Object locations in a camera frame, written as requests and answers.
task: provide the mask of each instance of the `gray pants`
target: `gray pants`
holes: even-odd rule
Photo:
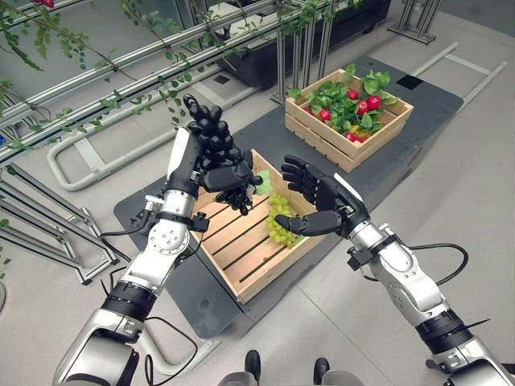
[[[330,370],[322,377],[322,384],[338,386],[364,386],[351,372]],[[226,376],[218,386],[258,386],[258,382],[249,372],[233,372]]]

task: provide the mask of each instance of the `green grapes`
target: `green grapes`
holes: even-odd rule
[[[270,210],[268,212],[268,217],[266,218],[266,225],[269,230],[270,239],[277,244],[292,248],[297,241],[297,236],[275,222],[276,215],[295,215],[290,208],[288,200],[286,197],[282,197],[281,195],[272,192],[268,198],[268,204],[270,206]]]

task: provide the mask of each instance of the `person's foot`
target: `person's foot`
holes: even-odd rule
[[[322,384],[323,374],[330,369],[329,362],[325,358],[318,358],[315,362],[315,369],[313,371],[313,384]]]
[[[254,376],[256,382],[259,383],[261,376],[261,358],[256,350],[250,350],[245,357],[245,371]]]

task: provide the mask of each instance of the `red radish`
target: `red radish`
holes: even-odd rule
[[[354,135],[353,133],[346,133],[346,134],[345,134],[345,137],[346,137],[350,142],[354,142],[355,140],[357,140],[356,135]]]
[[[367,106],[369,107],[369,110],[379,109],[379,106],[381,106],[381,98],[378,95],[369,96]]]
[[[312,115],[313,117],[316,117],[315,113],[313,113],[311,111],[311,109],[309,107],[303,107],[303,110],[306,112],[306,113],[309,113],[310,115]]]
[[[348,90],[347,91],[347,97],[349,97],[350,99],[352,99],[353,101],[355,101],[356,99],[358,99],[360,97],[360,94],[358,91],[355,91],[355,90]]]
[[[330,121],[331,113],[329,113],[329,110],[323,109],[323,110],[320,110],[319,117],[322,122]]]
[[[357,104],[357,115],[363,115],[365,114],[367,111],[369,111],[369,105],[367,104],[366,101],[361,101],[360,103]]]

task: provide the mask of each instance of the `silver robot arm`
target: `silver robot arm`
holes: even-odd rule
[[[515,386],[515,380],[489,349],[464,325],[436,283],[419,267],[414,253],[388,224],[370,221],[360,195],[338,174],[322,174],[294,156],[285,157],[283,178],[288,187],[313,203],[316,213],[303,218],[277,215],[293,233],[314,236],[335,232],[354,247],[348,264],[354,270],[369,265],[392,302],[429,347],[431,367],[449,374],[445,386]]]
[[[221,109],[208,110],[186,95],[184,104],[195,121],[178,128],[167,170],[163,198],[147,196],[147,211],[157,212],[145,250],[95,310],[61,360],[54,386],[128,386],[138,365],[132,348],[143,323],[189,245],[189,231],[205,232],[204,213],[193,215],[199,187],[219,191],[218,202],[248,213],[255,185],[252,155],[233,144]]]
[[[198,141],[179,128],[163,199],[149,197],[146,210],[158,212],[145,250],[132,260],[122,278],[95,310],[56,370],[53,384],[67,386],[126,386],[138,365],[131,347],[143,322],[170,276],[175,259],[189,244],[187,224],[193,214],[198,184],[173,188],[173,174],[193,172],[191,159],[201,152]]]

